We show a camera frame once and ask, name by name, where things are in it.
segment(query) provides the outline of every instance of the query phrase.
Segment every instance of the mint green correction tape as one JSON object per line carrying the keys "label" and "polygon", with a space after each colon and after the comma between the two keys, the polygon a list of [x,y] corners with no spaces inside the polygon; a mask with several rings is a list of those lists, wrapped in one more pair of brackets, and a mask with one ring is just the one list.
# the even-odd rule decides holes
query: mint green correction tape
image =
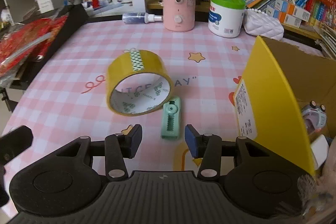
{"label": "mint green correction tape", "polygon": [[173,96],[163,105],[161,138],[178,139],[180,137],[180,97]]}

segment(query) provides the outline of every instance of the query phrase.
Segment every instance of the white jar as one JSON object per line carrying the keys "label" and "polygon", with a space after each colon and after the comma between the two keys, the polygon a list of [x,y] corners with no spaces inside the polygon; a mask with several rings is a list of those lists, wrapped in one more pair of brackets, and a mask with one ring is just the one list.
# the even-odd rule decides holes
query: white jar
{"label": "white jar", "polygon": [[211,0],[208,28],[220,37],[236,37],[240,33],[244,14],[244,0]]}

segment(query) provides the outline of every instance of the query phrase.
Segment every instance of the roll of tape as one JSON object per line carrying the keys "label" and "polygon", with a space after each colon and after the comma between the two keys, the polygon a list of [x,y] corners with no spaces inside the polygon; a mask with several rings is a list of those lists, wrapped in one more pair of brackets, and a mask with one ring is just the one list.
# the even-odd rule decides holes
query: roll of tape
{"label": "roll of tape", "polygon": [[[133,75],[151,73],[159,78],[139,92],[121,92],[117,86]],[[172,94],[173,83],[161,58],[153,52],[134,50],[116,58],[106,74],[106,102],[110,110],[125,116],[153,112],[166,103]]]}

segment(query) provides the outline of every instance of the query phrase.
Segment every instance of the white quilted bag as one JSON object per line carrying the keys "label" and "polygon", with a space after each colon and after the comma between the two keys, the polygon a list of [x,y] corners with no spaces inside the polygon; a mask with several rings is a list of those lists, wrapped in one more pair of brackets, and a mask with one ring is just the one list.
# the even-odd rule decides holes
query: white quilted bag
{"label": "white quilted bag", "polygon": [[247,9],[244,29],[248,34],[280,40],[284,36],[284,28],[277,18],[273,18],[260,10]]}

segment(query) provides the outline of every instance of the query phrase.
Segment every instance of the pink checkered tablecloth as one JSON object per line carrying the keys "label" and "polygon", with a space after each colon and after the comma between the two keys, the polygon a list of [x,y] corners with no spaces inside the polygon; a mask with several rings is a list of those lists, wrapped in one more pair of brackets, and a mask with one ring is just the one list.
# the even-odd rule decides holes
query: pink checkered tablecloth
{"label": "pink checkered tablecloth", "polygon": [[[305,52],[322,55],[311,47],[284,40]],[[129,174],[132,170],[197,170],[198,163],[186,154],[184,126],[191,123],[201,134],[236,138],[235,108],[229,97],[254,41],[255,37],[243,29],[236,38],[223,38],[211,33],[207,23],[199,22],[185,33],[168,31],[161,23],[108,21],[82,26],[35,77],[5,127],[4,133],[24,124],[34,135],[31,148],[6,166],[6,189],[19,170],[73,139],[87,135],[93,141],[104,140],[137,123],[142,125],[143,138],[136,157],[125,159]],[[161,139],[162,110],[124,117],[107,108],[105,82],[85,92],[87,82],[97,84],[97,76],[105,75],[108,65],[131,48],[149,50],[162,58],[174,82],[174,94],[182,100],[178,141]],[[197,63],[188,59],[190,53],[198,52],[204,60]],[[104,160],[95,158],[93,168],[104,174]],[[10,217],[16,214],[12,202],[4,210]]]}

